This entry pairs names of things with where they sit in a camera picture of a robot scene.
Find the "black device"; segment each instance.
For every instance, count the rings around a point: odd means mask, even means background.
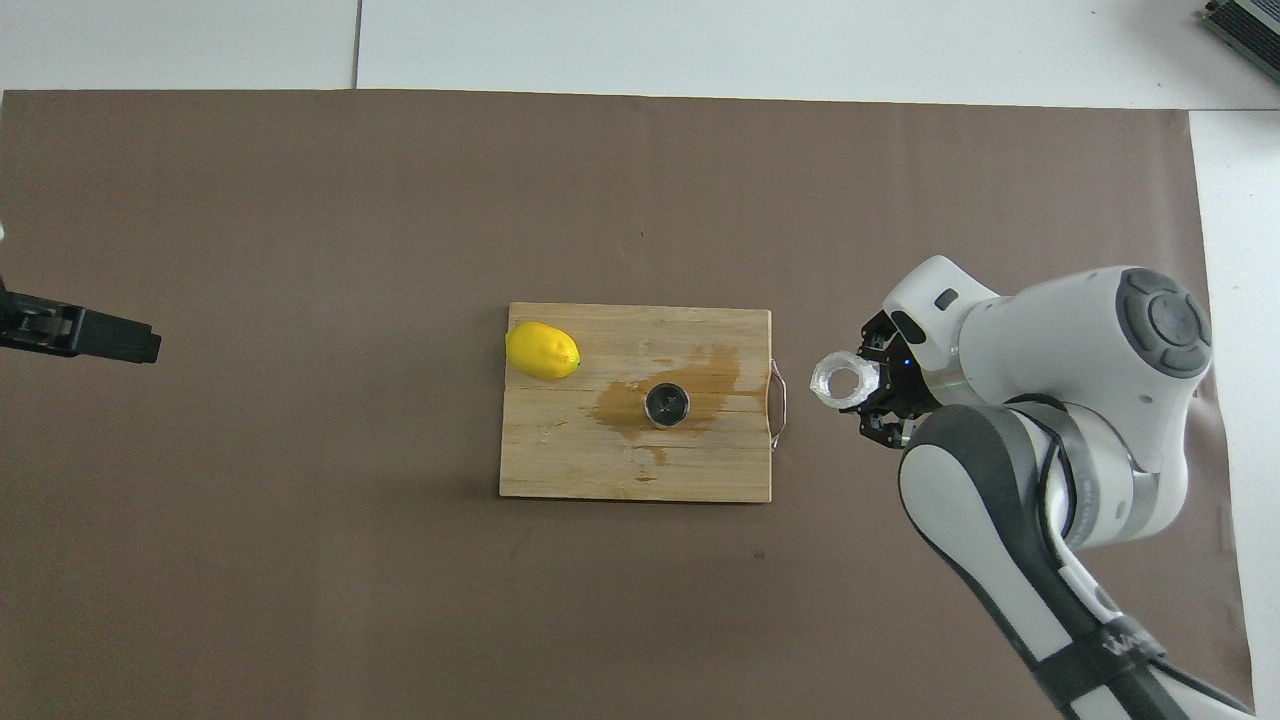
[[[74,357],[155,363],[151,325],[56,300],[10,292],[0,278],[0,347]]]

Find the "wood grain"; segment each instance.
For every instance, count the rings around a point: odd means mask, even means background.
[[[771,313],[713,307],[513,302],[577,342],[559,380],[507,366],[503,496],[769,502]],[[685,388],[689,416],[655,428],[645,393]]]

